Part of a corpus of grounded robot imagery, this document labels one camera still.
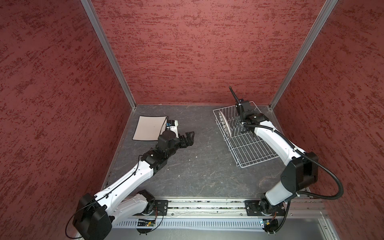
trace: red textured wall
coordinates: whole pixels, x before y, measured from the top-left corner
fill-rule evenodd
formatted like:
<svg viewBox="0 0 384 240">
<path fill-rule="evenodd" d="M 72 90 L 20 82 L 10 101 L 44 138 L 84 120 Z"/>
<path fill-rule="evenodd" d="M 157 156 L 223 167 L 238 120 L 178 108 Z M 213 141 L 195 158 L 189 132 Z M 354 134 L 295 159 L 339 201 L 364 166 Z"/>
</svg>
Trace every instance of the red textured wall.
<svg viewBox="0 0 384 240">
<path fill-rule="evenodd" d="M 0 239 L 65 239 L 129 103 L 79 0 L 2 1 L 0 41 Z"/>
<path fill-rule="evenodd" d="M 137 103 L 269 104 L 325 0 L 93 0 Z"/>
<path fill-rule="evenodd" d="M 326 201 L 341 239 L 384 236 L 384 2 L 339 0 L 275 113 L 345 187 Z M 313 192 L 334 194 L 323 171 Z"/>
</svg>

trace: black joint housing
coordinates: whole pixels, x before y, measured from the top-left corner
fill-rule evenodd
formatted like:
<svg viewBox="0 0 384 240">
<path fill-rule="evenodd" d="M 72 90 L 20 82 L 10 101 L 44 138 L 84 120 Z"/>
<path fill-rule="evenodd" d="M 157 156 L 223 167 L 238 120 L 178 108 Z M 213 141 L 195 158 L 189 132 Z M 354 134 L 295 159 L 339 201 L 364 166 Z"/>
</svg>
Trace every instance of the black joint housing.
<svg viewBox="0 0 384 240">
<path fill-rule="evenodd" d="M 138 194 L 143 195 L 147 200 L 147 206 L 145 207 L 142 213 L 150 214 L 153 211 L 153 206 L 155 205 L 155 197 L 150 194 L 147 190 L 141 190 L 137 192 Z"/>
<path fill-rule="evenodd" d="M 273 214 L 275 212 L 281 211 L 281 207 L 283 207 L 283 203 L 279 203 L 277 205 L 271 205 L 267 200 L 265 193 L 263 193 L 260 197 L 260 202 L 258 206 L 258 210 L 263 212 L 264 214 Z"/>
<path fill-rule="evenodd" d="M 87 193 L 79 200 L 72 224 L 85 240 L 102 240 L 111 231 L 113 220 L 104 207 Z"/>
<path fill-rule="evenodd" d="M 194 142 L 195 132 L 186 132 L 186 137 L 180 135 L 177 138 L 176 133 L 165 130 L 159 137 L 155 149 L 151 149 L 144 153 L 141 157 L 142 161 L 146 161 L 156 174 L 168 162 L 168 158 L 176 153 L 179 148 L 192 146 Z"/>
<path fill-rule="evenodd" d="M 318 156 L 313 152 L 306 153 L 306 155 L 316 162 L 319 161 Z M 290 161 L 280 175 L 283 186 L 293 194 L 317 182 L 317 178 L 318 166 L 304 157 Z"/>
</svg>

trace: vent grille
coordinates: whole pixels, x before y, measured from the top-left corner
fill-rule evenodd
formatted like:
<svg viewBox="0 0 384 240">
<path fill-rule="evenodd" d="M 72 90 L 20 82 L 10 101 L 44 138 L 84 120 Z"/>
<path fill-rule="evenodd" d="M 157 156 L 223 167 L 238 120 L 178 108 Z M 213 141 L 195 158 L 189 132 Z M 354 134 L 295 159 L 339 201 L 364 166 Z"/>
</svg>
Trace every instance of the vent grille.
<svg viewBox="0 0 384 240">
<path fill-rule="evenodd" d="M 137 227 L 137 218 L 129 218 L 120 222 L 114 228 L 152 228 L 152 227 Z M 262 230 L 261 219 L 195 219 L 182 218 L 172 219 L 164 218 L 159 228 L 193 228 L 193 229 L 247 229 L 247 230 Z"/>
</svg>

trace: white plate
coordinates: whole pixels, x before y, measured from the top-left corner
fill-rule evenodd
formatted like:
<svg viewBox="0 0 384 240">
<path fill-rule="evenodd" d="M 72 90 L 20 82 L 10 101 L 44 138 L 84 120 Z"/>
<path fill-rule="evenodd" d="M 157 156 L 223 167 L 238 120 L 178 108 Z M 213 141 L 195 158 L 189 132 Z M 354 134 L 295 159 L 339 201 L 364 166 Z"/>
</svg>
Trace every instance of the white plate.
<svg viewBox="0 0 384 240">
<path fill-rule="evenodd" d="M 231 128 L 229 127 L 227 119 L 225 118 L 225 115 L 223 114 L 222 111 L 219 111 L 218 115 L 220 118 L 220 122 L 223 125 L 225 134 L 227 135 L 228 138 L 232 137 L 232 131 L 231 131 Z"/>
</svg>

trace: mounting plate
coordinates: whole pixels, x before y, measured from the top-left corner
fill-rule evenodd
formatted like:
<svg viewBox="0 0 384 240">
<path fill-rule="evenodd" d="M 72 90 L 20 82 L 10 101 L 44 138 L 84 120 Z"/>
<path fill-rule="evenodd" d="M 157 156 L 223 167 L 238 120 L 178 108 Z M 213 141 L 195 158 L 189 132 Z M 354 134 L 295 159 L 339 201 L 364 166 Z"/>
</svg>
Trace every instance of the mounting plate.
<svg viewBox="0 0 384 240">
<path fill-rule="evenodd" d="M 258 211 L 258 210 L 255 210 L 256 209 L 256 206 L 259 205 L 259 200 L 246 200 L 244 201 L 245 203 L 245 210 L 247 211 L 247 216 L 263 216 L 265 217 L 265 215 L 261 212 L 261 211 Z M 285 208 L 284 209 L 279 209 L 278 211 L 276 211 L 276 216 L 284 216 L 285 215 Z"/>
<path fill-rule="evenodd" d="M 155 199 L 155 204 L 154 204 L 154 208 L 157 207 L 157 209 L 161 210 L 163 213 L 164 213 L 164 216 L 167 215 L 167 211 L 168 211 L 168 200 L 156 200 Z M 154 216 L 155 215 L 155 211 L 152 211 L 149 215 L 144 215 L 142 213 L 139 213 L 139 214 L 135 214 L 134 216 Z"/>
</svg>

